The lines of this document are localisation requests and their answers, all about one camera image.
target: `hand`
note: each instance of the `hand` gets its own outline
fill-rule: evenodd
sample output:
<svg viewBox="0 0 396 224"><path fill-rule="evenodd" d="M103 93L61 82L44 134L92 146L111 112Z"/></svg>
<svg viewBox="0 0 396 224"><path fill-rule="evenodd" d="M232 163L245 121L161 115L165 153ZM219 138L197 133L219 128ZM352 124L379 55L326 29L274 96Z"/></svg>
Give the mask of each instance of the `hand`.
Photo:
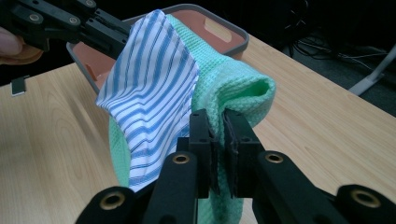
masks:
<svg viewBox="0 0 396 224"><path fill-rule="evenodd" d="M37 61L43 50L24 43L23 38L0 27L0 64L21 65Z"/></svg>

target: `wooden table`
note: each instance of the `wooden table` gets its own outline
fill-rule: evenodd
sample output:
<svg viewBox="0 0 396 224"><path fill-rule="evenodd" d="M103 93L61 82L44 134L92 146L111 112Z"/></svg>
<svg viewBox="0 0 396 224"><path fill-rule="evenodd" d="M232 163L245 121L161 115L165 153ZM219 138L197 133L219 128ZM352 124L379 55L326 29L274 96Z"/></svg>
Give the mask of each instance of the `wooden table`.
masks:
<svg viewBox="0 0 396 224"><path fill-rule="evenodd" d="M250 37L242 60L277 93L254 128L319 188L375 189L396 202L396 118ZM74 223L98 191L117 185L106 112L75 64L0 88L0 223ZM241 223L255 223L245 200Z"/></svg>

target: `plastic tray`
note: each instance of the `plastic tray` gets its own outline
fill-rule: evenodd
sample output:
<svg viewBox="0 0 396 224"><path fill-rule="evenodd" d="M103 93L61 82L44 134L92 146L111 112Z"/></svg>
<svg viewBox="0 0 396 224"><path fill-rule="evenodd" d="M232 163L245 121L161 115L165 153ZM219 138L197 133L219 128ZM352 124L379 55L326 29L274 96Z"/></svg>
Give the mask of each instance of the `plastic tray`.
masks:
<svg viewBox="0 0 396 224"><path fill-rule="evenodd" d="M180 4L162 9L178 18L219 53L240 59L248 46L248 33L210 11L193 4ZM144 17L125 20L129 24ZM71 57L91 83L96 93L104 84L115 60L84 43L66 44Z"/></svg>

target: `striped cloth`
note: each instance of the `striped cloth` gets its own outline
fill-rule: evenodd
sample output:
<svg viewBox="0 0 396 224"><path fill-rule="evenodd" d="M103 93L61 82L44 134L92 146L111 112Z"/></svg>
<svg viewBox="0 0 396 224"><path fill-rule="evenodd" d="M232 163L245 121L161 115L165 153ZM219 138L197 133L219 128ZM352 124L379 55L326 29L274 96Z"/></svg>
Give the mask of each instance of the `striped cloth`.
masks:
<svg viewBox="0 0 396 224"><path fill-rule="evenodd" d="M158 178L177 139L189 135L198 65L160 10L134 24L96 104L124 133L131 153L129 186L137 192Z"/></svg>

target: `green towel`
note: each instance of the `green towel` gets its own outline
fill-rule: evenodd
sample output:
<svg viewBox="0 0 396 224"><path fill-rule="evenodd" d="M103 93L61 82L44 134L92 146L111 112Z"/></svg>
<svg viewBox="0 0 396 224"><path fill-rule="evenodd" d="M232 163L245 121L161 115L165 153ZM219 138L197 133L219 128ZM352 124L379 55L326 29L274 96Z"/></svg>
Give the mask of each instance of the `green towel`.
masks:
<svg viewBox="0 0 396 224"><path fill-rule="evenodd" d="M221 113L225 108L242 113L252 127L258 124L272 105L275 82L248 64L221 55L172 15L167 15L167 19L200 69L192 96L192 111L206 109L209 123L222 145L224 127ZM109 121L109 144L120 185L128 187L131 156L123 133L112 118ZM219 156L219 186L220 195L211 192L209 199L199 200L199 223L239 223L243 200L231 199L222 156Z"/></svg>

